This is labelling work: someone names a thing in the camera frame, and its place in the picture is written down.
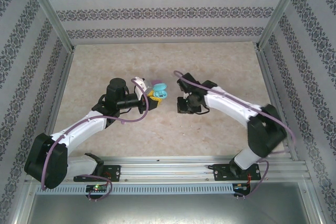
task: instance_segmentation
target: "patterned wallpaper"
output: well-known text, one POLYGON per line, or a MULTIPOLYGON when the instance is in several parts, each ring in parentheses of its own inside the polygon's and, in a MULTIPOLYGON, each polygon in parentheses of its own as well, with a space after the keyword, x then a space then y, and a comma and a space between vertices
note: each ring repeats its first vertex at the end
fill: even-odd
POLYGON ((279 0, 50 0, 74 45, 254 41, 279 0))
POLYGON ((291 0, 264 54, 327 223, 336 223, 336 0, 291 0))
POLYGON ((0 223, 15 209, 33 139, 48 125, 68 52, 37 0, 0 0, 0 223))

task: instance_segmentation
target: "enclosure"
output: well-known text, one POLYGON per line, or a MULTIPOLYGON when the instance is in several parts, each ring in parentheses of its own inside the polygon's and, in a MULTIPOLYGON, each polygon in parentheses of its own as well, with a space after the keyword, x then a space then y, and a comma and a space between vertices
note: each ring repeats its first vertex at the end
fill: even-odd
POLYGON ((0 223, 336 223, 335 16, 336 0, 0 0, 0 223), (177 113, 174 70, 274 105, 294 132, 253 196, 208 169, 248 146, 246 128, 177 113), (71 153, 121 167, 111 195, 89 202, 95 183, 72 179, 41 190, 24 172, 34 139, 82 119, 116 77, 130 92, 161 80, 167 98, 71 153))

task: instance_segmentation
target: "marble floor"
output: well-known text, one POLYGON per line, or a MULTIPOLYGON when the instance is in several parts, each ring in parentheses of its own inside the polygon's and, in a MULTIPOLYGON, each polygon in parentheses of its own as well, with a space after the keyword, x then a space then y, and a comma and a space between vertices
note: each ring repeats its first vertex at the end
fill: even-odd
MULTIPOLYGON (((247 131, 222 112, 178 114, 182 95, 174 70, 211 80, 251 103, 266 105, 268 94, 251 42, 78 45, 54 132, 84 117, 106 92, 110 79, 123 78, 130 90, 135 76, 163 80, 168 97, 138 123, 113 123, 86 140, 72 156, 235 155, 247 146, 247 131)), ((132 109, 121 118, 136 119, 132 109)), ((283 150, 280 144, 277 150, 283 150)))

